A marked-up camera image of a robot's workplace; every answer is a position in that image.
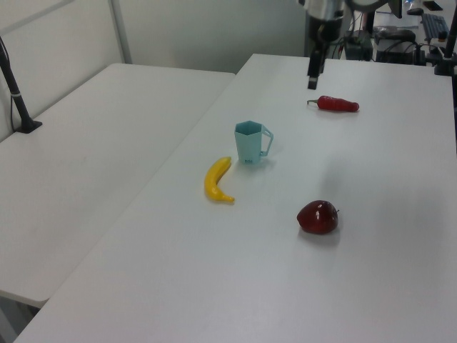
keyboard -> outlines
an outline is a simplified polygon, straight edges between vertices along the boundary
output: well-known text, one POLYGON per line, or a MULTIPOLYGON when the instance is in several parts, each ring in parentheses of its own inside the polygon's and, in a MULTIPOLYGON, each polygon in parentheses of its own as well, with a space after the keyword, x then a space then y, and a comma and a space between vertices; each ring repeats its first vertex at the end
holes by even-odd
POLYGON ((446 38, 449 36, 448 25, 442 16, 424 13, 422 14, 422 24, 426 32, 427 41, 432 38, 439 38, 440 32, 445 32, 446 38))

black stand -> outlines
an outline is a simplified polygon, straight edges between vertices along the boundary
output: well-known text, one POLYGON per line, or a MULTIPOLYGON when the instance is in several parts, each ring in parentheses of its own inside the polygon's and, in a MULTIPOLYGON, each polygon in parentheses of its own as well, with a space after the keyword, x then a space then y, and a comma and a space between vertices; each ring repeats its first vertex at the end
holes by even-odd
POLYGON ((452 60, 454 47, 457 40, 457 6, 452 18, 451 30, 449 30, 448 42, 446 43, 446 50, 444 56, 435 66, 435 75, 441 76, 454 76, 455 61, 452 60))
POLYGON ((24 100, 22 99, 21 92, 19 91, 19 87, 17 86, 14 78, 13 71, 11 70, 6 51, 4 51, 2 46, 0 46, 0 67, 3 75, 5 76, 11 96, 14 99, 14 103, 16 104, 19 116, 21 116, 21 127, 18 128, 17 131, 23 134, 29 134, 36 128, 40 127, 41 122, 34 121, 30 118, 24 100))

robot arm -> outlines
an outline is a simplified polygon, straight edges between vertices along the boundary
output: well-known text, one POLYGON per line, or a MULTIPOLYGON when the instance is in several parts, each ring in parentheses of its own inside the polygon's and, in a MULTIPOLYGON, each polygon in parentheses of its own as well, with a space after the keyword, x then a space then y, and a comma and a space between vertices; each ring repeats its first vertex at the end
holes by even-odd
POLYGON ((388 0, 308 0, 308 37, 315 47, 310 55, 308 68, 309 89, 316 89, 319 75, 323 72, 330 43, 340 36, 343 23, 344 3, 352 11, 370 12, 383 6, 388 0))

black pole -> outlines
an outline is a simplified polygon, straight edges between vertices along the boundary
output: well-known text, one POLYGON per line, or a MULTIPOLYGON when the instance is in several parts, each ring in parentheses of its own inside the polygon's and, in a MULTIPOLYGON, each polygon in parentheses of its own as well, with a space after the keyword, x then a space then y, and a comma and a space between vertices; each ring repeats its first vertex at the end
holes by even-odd
POLYGON ((374 25, 374 15, 375 12, 368 12, 366 15, 365 30, 372 35, 373 34, 373 25, 374 25))
POLYGON ((457 7, 454 11, 454 17, 452 18, 451 30, 449 30, 448 43, 446 44, 446 51, 444 52, 444 58, 452 58, 454 47, 456 46, 457 39, 457 7))
POLYGON ((457 40, 457 6, 454 10, 454 17, 452 18, 451 30, 449 30, 448 42, 446 43, 446 50, 444 51, 443 58, 435 65, 435 75, 453 76, 454 75, 454 61, 452 60, 454 47, 457 40))
POLYGON ((34 121, 30 118, 29 112, 27 111, 24 100, 22 99, 21 92, 19 91, 19 87, 17 86, 16 80, 13 75, 13 71, 11 70, 11 66, 3 46, 0 46, 0 67, 1 71, 3 72, 3 75, 5 76, 5 80, 8 84, 11 96, 14 99, 14 103, 16 104, 19 116, 21 116, 21 127, 18 128, 17 131, 22 132, 24 134, 29 134, 36 128, 40 127, 41 122, 34 121))

banana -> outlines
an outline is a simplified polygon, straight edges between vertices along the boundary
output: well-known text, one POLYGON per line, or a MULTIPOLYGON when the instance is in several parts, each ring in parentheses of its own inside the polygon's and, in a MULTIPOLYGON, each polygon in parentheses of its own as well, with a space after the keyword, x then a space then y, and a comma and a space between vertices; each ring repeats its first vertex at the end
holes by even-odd
POLYGON ((235 198, 229 197, 225 195, 219 187, 217 187, 217 183, 221 179, 221 177, 229 170, 231 166, 231 157, 222 157, 218 159, 205 176, 205 192, 206 195, 217 202, 234 202, 235 198))

